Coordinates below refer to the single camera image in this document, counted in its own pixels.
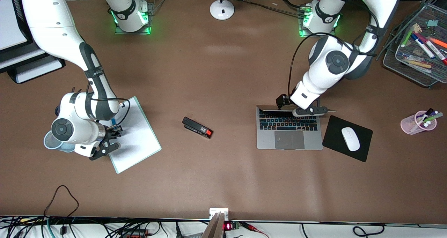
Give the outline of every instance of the teal cable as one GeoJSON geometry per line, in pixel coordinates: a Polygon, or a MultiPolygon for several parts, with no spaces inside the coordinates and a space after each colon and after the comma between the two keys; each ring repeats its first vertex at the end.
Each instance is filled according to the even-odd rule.
{"type": "Polygon", "coordinates": [[[54,236],[53,231],[51,230],[51,227],[50,227],[50,219],[49,219],[49,218],[46,220],[46,226],[47,226],[47,228],[48,228],[48,231],[50,232],[51,237],[56,238],[56,237],[54,236]]]}

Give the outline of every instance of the brown table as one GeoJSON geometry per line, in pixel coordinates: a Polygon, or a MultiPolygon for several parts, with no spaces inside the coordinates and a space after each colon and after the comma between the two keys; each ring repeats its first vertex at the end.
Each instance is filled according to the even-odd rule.
{"type": "MultiPolygon", "coordinates": [[[[297,20],[234,1],[235,15],[218,21],[209,14],[213,1],[166,0],[150,36],[115,36],[104,0],[69,3],[113,90],[138,97],[163,149],[121,174],[108,157],[92,162],[47,150],[43,136],[54,107],[73,86],[85,89],[83,72],[67,63],[21,85],[2,74],[0,214],[42,214],[65,184],[80,202],[78,216],[207,218],[208,208],[225,207],[236,219],[447,222],[447,122],[414,136],[399,126],[415,111],[447,112],[445,85],[419,87],[374,61],[363,78],[324,93],[321,101],[334,115],[374,131],[365,163],[327,148],[258,150],[255,106],[286,92],[301,40],[297,20]],[[187,114],[214,136],[184,129],[187,114]]],[[[417,7],[402,2],[394,22],[417,7]]],[[[338,35],[352,41],[367,13],[349,3],[342,12],[338,35]]],[[[315,42],[300,49],[292,85],[308,70],[315,42]]],[[[328,120],[321,119],[323,133],[328,120]]],[[[61,192],[49,214],[74,206],[61,192]]]]}

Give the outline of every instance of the black mouse pad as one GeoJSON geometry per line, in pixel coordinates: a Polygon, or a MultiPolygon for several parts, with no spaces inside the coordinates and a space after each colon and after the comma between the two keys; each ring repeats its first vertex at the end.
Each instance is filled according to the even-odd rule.
{"type": "Polygon", "coordinates": [[[341,118],[331,116],[329,118],[328,127],[326,128],[326,133],[324,134],[323,146],[365,162],[366,158],[368,157],[371,138],[372,130],[356,125],[352,122],[342,120],[341,118]],[[342,129],[345,127],[351,127],[356,132],[360,143],[360,148],[357,151],[351,152],[348,149],[342,135],[342,129]]]}

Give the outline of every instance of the orange pencil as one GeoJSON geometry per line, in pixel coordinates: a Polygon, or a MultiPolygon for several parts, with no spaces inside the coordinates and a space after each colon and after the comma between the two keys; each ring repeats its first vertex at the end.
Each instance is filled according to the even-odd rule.
{"type": "Polygon", "coordinates": [[[439,46],[442,46],[442,47],[444,47],[444,48],[447,49],[447,44],[444,43],[444,42],[442,42],[441,40],[438,40],[438,39],[433,38],[433,37],[428,37],[428,39],[429,39],[430,41],[432,41],[433,43],[435,43],[435,44],[437,44],[437,45],[439,45],[439,46]]]}

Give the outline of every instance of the silver laptop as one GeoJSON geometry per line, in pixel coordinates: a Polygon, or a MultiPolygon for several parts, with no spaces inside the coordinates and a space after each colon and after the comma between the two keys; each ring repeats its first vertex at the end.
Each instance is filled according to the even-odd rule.
{"type": "Polygon", "coordinates": [[[256,107],[258,149],[322,150],[319,116],[294,117],[292,110],[256,107]]]}

